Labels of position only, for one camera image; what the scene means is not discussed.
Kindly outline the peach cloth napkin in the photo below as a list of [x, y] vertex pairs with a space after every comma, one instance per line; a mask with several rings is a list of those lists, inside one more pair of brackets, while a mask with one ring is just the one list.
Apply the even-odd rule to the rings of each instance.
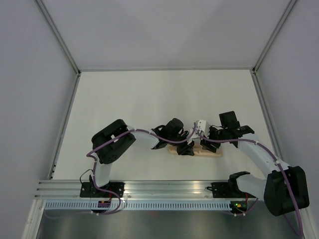
[[[177, 147], [170, 145], [167, 149], [170, 154], [177, 155]], [[193, 156], [195, 157], [221, 157], [223, 154], [222, 149], [217, 149], [216, 152], [211, 152], [209, 150], [202, 149], [202, 147], [197, 144], [193, 147], [193, 152]]]

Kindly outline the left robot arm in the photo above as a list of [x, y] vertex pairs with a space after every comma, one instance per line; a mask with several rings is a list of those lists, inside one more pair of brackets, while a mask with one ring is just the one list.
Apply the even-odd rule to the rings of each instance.
[[94, 160], [91, 191], [97, 197], [108, 194], [112, 164], [131, 146], [158, 150], [171, 145], [182, 153], [184, 149], [193, 147], [192, 137], [196, 128], [197, 122], [194, 122], [192, 131], [185, 131], [177, 118], [149, 130], [128, 126], [122, 119], [114, 121], [92, 137], [93, 148], [86, 154]]

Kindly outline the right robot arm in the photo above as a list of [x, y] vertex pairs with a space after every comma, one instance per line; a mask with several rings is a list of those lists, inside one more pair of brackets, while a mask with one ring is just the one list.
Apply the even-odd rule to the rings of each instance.
[[247, 171], [231, 174], [227, 190], [238, 197], [244, 193], [263, 201], [274, 216], [281, 216], [310, 205], [305, 171], [292, 167], [272, 153], [248, 125], [241, 125], [234, 111], [219, 115], [221, 128], [206, 121], [196, 123], [200, 144], [216, 152], [222, 143], [230, 143], [243, 152], [263, 173], [259, 179]]

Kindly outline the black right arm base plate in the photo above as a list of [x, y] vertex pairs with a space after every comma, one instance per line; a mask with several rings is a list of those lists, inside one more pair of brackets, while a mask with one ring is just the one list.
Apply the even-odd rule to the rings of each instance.
[[228, 182], [212, 182], [206, 189], [212, 193], [215, 199], [250, 199], [255, 198], [250, 194], [236, 189], [229, 185]]

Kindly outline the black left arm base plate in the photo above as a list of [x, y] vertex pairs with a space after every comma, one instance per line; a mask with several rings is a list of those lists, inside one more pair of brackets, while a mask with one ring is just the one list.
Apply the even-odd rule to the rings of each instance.
[[[119, 197], [124, 194], [124, 182], [110, 182], [106, 186], [101, 187], [103, 190], [108, 190], [116, 193]], [[98, 190], [93, 182], [83, 182], [80, 190], [80, 198], [115, 198], [116, 196], [109, 192]]]

